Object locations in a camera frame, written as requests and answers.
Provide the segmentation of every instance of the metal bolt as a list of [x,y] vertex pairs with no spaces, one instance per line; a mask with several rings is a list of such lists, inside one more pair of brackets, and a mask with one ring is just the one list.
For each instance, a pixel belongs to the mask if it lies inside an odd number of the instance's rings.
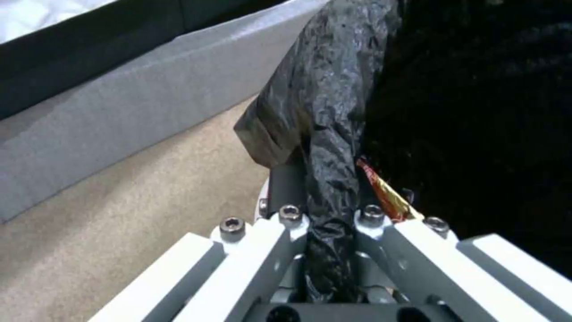
[[383,223],[385,216],[383,210],[378,205],[367,205],[364,207],[360,219],[363,223],[377,226]]
[[237,242],[246,233],[244,220],[236,217],[223,219],[219,224],[220,236],[228,242]]
[[449,224],[438,217],[425,217],[423,223],[431,228],[434,232],[438,233],[441,237],[447,238],[449,232]]
[[261,198],[260,200],[258,200],[258,214],[262,218],[266,218],[266,216],[268,215],[268,199],[267,198]]
[[278,211],[280,223],[288,228],[295,227],[302,220],[302,213],[298,207],[293,205],[284,205]]

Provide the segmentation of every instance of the white fabric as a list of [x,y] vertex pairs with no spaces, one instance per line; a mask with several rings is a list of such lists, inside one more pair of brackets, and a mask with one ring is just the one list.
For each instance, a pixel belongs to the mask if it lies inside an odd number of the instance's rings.
[[0,0],[0,44],[116,0]]

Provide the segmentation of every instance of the beige carpet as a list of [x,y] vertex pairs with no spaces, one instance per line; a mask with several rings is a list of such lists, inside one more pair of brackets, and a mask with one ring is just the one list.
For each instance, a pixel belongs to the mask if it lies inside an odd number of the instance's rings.
[[247,103],[0,226],[0,320],[87,320],[187,231],[251,221],[268,171],[232,131]]

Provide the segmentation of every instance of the black plastic bag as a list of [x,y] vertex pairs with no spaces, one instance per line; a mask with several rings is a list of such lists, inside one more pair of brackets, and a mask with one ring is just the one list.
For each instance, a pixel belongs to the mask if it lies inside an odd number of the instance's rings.
[[395,0],[326,4],[235,125],[264,166],[303,148],[311,219],[305,281],[313,302],[360,301],[351,265],[359,203],[354,160],[388,35],[400,24],[397,9]]
[[388,48],[364,135],[380,175],[572,276],[572,2],[412,0]]

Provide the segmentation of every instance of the black object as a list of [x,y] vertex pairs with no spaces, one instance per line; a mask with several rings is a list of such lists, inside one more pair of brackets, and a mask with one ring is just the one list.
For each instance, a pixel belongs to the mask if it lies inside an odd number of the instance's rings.
[[414,0],[389,47],[364,135],[381,176],[572,277],[572,2]]
[[305,177],[306,169],[300,149],[296,149],[285,163],[270,169],[267,218],[284,205],[294,205],[302,213],[308,213]]
[[245,322],[455,322],[444,305],[403,304],[257,304]]
[[0,120],[175,37],[285,0],[116,0],[0,44]]
[[303,148],[311,301],[360,301],[362,143],[421,212],[571,276],[571,17],[564,0],[333,0],[310,20],[235,130],[268,167]]
[[302,147],[311,219],[305,281],[313,302],[359,302],[352,263],[359,205],[354,157],[387,36],[392,0],[333,0],[308,23],[235,125],[254,160],[272,167]]

